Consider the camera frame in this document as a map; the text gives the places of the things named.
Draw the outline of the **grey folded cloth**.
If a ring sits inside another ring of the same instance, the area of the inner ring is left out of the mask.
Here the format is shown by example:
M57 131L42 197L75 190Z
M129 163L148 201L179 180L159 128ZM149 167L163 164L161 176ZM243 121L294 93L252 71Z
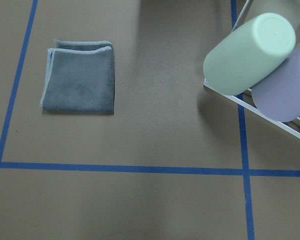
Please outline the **grey folded cloth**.
M113 114L115 57L108 40L54 40L39 107L45 112Z

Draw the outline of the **green cup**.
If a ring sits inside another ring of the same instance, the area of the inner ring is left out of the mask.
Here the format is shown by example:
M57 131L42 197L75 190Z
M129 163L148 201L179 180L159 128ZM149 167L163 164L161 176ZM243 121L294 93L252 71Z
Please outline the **green cup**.
M205 57L205 80L217 92L235 96L274 71L293 51L295 30L276 13L263 13L231 32Z

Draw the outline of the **purple cup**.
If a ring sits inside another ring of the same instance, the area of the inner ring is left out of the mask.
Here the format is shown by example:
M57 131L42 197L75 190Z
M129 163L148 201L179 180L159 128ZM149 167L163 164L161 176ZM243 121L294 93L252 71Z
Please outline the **purple cup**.
M256 108L278 122L300 117L300 47L251 88Z

